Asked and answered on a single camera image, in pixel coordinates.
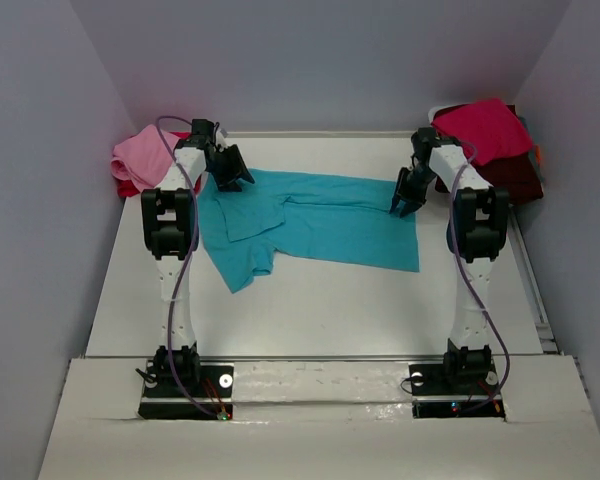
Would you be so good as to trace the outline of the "turquoise t shirt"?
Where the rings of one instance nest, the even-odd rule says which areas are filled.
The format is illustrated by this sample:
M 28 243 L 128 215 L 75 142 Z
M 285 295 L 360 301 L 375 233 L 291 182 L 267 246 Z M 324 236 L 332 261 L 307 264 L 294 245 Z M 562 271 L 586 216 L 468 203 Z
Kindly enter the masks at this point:
M 267 170 L 253 176 L 238 192 L 208 180 L 197 198 L 203 246 L 230 292 L 271 274 L 276 254 L 419 271 L 416 218 L 390 213 L 392 182 Z

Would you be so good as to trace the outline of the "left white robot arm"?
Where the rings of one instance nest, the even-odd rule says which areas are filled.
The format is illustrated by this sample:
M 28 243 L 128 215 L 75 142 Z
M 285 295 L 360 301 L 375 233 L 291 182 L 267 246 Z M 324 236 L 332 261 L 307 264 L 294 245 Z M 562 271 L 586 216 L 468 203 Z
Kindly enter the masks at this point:
M 171 165 L 156 187 L 141 193 L 140 201 L 144 243 L 156 261 L 166 311 L 161 344 L 143 376 L 149 385 L 190 392 L 201 379 L 189 300 L 190 264 L 200 239 L 195 183 L 209 174 L 220 191 L 240 192 L 255 179 L 217 122 L 193 119 L 187 124 L 189 135 L 173 146 L 157 131 Z

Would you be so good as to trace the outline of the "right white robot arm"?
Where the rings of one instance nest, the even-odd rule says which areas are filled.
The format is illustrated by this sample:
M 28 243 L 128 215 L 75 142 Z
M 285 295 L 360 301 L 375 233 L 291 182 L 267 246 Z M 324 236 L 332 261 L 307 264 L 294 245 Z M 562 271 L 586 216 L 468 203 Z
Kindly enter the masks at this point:
M 398 175 L 390 212 L 404 218 L 426 203 L 436 179 L 449 191 L 447 247 L 458 274 L 454 322 L 439 363 L 410 367 L 407 381 L 417 396 L 462 395 L 493 372 L 486 303 L 495 260 L 505 246 L 509 194 L 485 180 L 455 137 L 433 127 L 411 136 L 411 165 Z

